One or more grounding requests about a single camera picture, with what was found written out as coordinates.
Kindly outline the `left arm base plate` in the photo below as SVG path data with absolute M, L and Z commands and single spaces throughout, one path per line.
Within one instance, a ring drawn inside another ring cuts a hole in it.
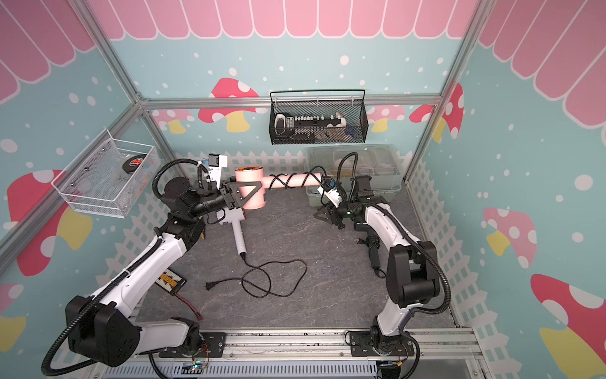
M 201 332 L 187 337 L 179 347 L 166 347 L 159 352 L 160 358 L 222 358 L 226 347 L 226 333 Z

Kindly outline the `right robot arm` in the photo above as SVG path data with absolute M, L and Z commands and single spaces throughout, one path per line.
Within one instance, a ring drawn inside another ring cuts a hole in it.
M 448 278 L 440 267 L 436 246 L 422 241 L 404 227 L 383 197 L 372 192 L 368 175 L 353 173 L 351 189 L 345 190 L 339 177 L 325 177 L 320 193 L 329 202 L 315 213 L 315 218 L 345 227 L 353 222 L 369 249 L 372 268 L 384 279 L 388 301 L 374 318 L 367 333 L 353 333 L 346 338 L 354 353 L 406 356 L 418 352 L 405 328 L 416 314 L 443 314 L 451 304 Z

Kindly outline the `black magenta hair dryer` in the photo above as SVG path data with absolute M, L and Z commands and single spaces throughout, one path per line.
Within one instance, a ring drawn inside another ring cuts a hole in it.
M 386 273 L 381 269 L 380 265 L 380 238 L 375 232 L 375 230 L 370 227 L 368 224 L 364 223 L 355 223 L 354 230 L 357 232 L 366 233 L 366 238 L 358 238 L 357 244 L 365 245 L 368 248 L 369 260 L 371 264 L 371 268 L 374 271 L 375 275 L 384 279 L 386 277 Z

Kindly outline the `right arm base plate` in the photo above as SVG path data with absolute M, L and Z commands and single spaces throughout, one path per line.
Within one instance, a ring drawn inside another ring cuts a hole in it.
M 382 336 L 369 331 L 346 331 L 344 341 L 353 357 L 410 357 L 413 343 L 404 336 Z

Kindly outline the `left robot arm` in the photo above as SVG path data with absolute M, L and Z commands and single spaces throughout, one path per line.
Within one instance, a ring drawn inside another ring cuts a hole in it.
M 117 276 L 88 297 L 66 306 L 66 328 L 41 363 L 46 377 L 58 377 L 96 363 L 116 367 L 134 355 L 153 356 L 175 348 L 196 357 L 204 348 L 197 322 L 172 317 L 134 324 L 135 306 L 170 266 L 205 232 L 204 217 L 225 208 L 244 208 L 263 189 L 261 181 L 225 181 L 216 186 L 209 170 L 194 159 L 163 165 L 152 180 L 153 194 L 169 208 L 150 244 Z

